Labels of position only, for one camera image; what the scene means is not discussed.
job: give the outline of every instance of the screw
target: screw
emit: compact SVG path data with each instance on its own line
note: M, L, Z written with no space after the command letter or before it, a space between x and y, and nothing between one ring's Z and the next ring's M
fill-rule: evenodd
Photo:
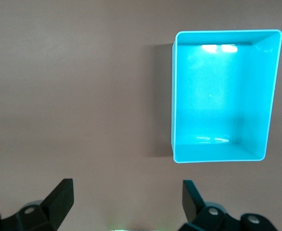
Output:
M211 215L214 215L214 216L216 216L216 215L219 214L218 210L215 209L215 208L210 208L210 209L208 210L208 212L209 212Z
M29 208L27 208L27 209L24 211L24 213L25 213L25 214L29 214L29 213L33 212L34 210L35 210L35 208L29 207Z
M254 223L254 224L259 224L260 223L260 220L256 216L253 216L253 215L248 216L248 220L251 223Z

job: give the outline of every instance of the beige table surface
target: beige table surface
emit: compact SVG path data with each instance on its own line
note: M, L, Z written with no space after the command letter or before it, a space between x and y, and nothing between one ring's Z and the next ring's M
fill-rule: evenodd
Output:
M182 30L282 31L282 0L0 0L0 212L74 179L60 231L175 231L183 179L282 231L282 50L267 157L176 164L171 44Z

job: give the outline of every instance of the metal bolt head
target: metal bolt head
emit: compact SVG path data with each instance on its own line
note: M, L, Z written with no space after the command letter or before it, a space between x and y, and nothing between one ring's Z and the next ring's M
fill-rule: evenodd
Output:
M214 215L214 216L216 216L216 215L219 214L218 210L215 209L215 208L210 208L210 209L208 210L208 212L209 212L211 215Z
M260 223L260 220L256 216L253 216L253 215L249 215L248 216L248 220L251 223L254 223L254 224L259 224Z
M29 213L33 212L34 210L35 210L35 208L29 207L29 208L27 208L27 209L24 211L24 213L25 213L25 214L29 214Z

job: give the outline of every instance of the plastic bin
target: plastic bin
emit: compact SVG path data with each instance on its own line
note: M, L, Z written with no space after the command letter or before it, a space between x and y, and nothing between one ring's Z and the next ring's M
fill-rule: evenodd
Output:
M176 35L171 143L177 163L265 158L281 42L279 30Z

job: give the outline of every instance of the cyan plastic bin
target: cyan plastic bin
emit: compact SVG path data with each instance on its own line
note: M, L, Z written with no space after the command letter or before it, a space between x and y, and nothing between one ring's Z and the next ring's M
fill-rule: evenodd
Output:
M279 30L182 31L173 44L177 163L265 158Z

